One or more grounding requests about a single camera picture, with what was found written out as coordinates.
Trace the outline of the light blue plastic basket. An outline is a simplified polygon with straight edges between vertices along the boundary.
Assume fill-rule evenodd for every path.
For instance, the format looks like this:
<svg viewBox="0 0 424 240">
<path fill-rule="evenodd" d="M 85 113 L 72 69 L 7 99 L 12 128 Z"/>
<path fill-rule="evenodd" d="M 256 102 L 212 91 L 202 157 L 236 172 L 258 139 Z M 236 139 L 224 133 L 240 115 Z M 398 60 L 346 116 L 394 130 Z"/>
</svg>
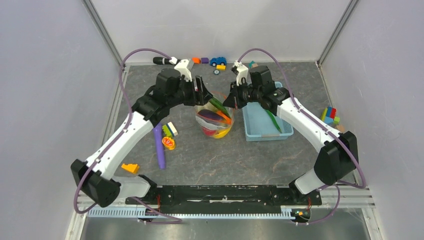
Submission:
<svg viewBox="0 0 424 240">
<path fill-rule="evenodd" d="M 243 107 L 242 116 L 247 142 L 282 141 L 294 134 L 294 128 L 289 123 L 275 116 L 282 130 L 282 133 L 279 133 L 258 102 L 249 102 Z"/>
</svg>

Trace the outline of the purple eggplant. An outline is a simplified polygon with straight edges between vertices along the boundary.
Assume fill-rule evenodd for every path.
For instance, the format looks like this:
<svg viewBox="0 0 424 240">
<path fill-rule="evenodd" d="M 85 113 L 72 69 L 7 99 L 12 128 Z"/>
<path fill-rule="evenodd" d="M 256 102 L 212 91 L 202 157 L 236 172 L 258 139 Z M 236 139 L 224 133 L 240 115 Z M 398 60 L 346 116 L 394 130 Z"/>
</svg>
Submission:
<svg viewBox="0 0 424 240">
<path fill-rule="evenodd" d="M 202 118 L 205 118 L 207 120 L 224 123 L 224 122 L 222 122 L 223 118 L 221 116 L 219 116 L 218 114 L 216 114 L 212 110 L 201 109 L 200 111 L 197 112 L 197 114 L 199 116 L 201 116 Z"/>
</svg>

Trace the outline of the green cucumber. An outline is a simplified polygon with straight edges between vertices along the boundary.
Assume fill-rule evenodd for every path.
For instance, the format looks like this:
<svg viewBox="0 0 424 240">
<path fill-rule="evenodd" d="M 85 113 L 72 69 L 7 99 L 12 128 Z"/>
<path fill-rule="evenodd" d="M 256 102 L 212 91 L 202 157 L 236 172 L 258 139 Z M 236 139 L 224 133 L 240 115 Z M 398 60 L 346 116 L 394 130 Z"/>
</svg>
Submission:
<svg viewBox="0 0 424 240">
<path fill-rule="evenodd" d="M 217 98 L 211 98 L 208 103 L 212 106 L 212 110 L 215 113 L 221 113 L 225 119 L 231 119 L 231 115 L 228 110 L 223 106 L 222 102 Z"/>
</svg>

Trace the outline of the clear zip top bag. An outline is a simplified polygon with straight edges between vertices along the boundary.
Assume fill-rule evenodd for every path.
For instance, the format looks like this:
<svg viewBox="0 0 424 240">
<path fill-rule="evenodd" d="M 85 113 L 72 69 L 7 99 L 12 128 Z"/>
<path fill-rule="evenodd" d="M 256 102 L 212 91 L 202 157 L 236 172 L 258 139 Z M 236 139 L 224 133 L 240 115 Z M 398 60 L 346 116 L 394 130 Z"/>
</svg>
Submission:
<svg viewBox="0 0 424 240">
<path fill-rule="evenodd" d="M 226 95 L 212 91 L 214 99 L 205 105 L 194 106 L 195 119 L 203 133 L 214 139 L 225 137 L 235 122 L 235 109 L 222 106 Z"/>
</svg>

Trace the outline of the yellow bell pepper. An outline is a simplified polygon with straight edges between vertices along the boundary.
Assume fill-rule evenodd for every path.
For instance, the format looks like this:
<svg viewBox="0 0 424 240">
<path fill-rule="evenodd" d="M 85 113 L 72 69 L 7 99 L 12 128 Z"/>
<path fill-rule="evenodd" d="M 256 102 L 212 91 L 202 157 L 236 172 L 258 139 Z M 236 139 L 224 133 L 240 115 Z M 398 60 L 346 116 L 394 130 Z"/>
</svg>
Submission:
<svg viewBox="0 0 424 240">
<path fill-rule="evenodd" d="M 215 139 L 221 139 L 225 137 L 229 132 L 231 128 L 225 128 L 225 129 L 218 129 L 211 137 Z"/>
</svg>

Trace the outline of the green chili pepper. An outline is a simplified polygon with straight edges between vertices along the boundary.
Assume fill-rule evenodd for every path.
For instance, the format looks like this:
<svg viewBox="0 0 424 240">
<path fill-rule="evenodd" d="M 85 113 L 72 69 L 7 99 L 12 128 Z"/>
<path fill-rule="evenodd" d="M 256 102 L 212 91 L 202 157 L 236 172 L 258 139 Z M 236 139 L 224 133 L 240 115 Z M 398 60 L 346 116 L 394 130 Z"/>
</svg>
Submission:
<svg viewBox="0 0 424 240">
<path fill-rule="evenodd" d="M 265 110 L 265 112 L 267 113 L 267 115 L 269 116 L 269 118 L 270 118 L 270 120 L 271 120 L 271 122 L 272 122 L 272 124 L 273 124 L 273 126 L 275 127 L 275 129 L 280 133 L 280 134 L 282 134 L 283 132 L 282 132 L 282 129 L 280 128 L 280 126 L 279 126 L 279 124 L 277 123 L 277 120 L 276 120 L 276 118 L 275 118 L 275 116 L 274 116 L 274 114 L 272 113 L 272 112 L 270 112 L 269 110 Z"/>
</svg>

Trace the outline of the orange fruit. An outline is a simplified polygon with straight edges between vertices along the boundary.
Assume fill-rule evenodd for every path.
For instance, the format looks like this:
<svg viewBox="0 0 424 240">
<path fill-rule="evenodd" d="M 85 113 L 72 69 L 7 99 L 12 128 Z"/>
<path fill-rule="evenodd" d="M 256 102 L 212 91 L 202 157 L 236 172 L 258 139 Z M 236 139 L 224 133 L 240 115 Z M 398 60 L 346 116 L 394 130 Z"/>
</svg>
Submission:
<svg viewBox="0 0 424 240">
<path fill-rule="evenodd" d="M 228 117 L 224 112 L 222 111 L 217 111 L 216 114 L 218 114 L 219 116 L 221 116 L 223 118 L 222 122 L 227 124 L 227 125 L 231 125 L 232 123 L 232 119 L 230 117 Z"/>
</svg>

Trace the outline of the red apple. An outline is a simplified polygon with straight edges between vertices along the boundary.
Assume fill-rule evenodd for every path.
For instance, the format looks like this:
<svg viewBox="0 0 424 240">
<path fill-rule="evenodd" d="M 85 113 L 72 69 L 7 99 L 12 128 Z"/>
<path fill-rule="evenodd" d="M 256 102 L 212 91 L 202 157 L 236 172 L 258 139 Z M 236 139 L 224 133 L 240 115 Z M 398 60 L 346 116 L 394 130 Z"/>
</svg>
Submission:
<svg viewBox="0 0 424 240">
<path fill-rule="evenodd" d="M 201 129 L 206 136 L 211 137 L 211 136 L 214 136 L 216 134 L 216 130 L 209 129 L 209 128 L 206 128 L 204 126 L 201 126 Z"/>
</svg>

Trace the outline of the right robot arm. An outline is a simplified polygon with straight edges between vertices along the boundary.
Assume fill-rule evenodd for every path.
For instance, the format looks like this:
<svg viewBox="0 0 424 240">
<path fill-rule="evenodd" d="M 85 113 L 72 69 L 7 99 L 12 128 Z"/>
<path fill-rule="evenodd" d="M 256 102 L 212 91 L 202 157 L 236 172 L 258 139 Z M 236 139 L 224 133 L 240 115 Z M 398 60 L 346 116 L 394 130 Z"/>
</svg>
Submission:
<svg viewBox="0 0 424 240">
<path fill-rule="evenodd" d="M 287 88 L 277 88 L 267 66 L 248 69 L 235 62 L 231 71 L 236 80 L 223 102 L 225 107 L 241 109 L 248 103 L 259 103 L 265 110 L 294 127 L 318 153 L 311 170 L 289 184 L 289 199 L 302 204 L 309 193 L 323 186 L 331 186 L 358 166 L 356 136 L 329 126 L 307 110 Z"/>
</svg>

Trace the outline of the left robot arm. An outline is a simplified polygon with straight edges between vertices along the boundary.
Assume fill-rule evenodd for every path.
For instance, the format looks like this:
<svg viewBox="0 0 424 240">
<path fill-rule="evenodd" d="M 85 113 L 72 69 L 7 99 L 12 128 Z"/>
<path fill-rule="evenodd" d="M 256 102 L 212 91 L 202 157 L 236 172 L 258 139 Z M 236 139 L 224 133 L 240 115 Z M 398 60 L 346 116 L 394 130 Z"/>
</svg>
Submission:
<svg viewBox="0 0 424 240">
<path fill-rule="evenodd" d="M 71 164 L 78 192 L 102 208 L 130 197 L 139 197 L 145 204 L 156 200 L 157 190 L 146 177 L 118 177 L 115 171 L 133 147 L 169 115 L 171 108 L 203 106 L 213 98 L 201 76 L 194 80 L 188 76 L 173 68 L 163 69 L 156 83 L 130 106 L 122 125 L 100 149 L 86 160 L 76 159 Z"/>
</svg>

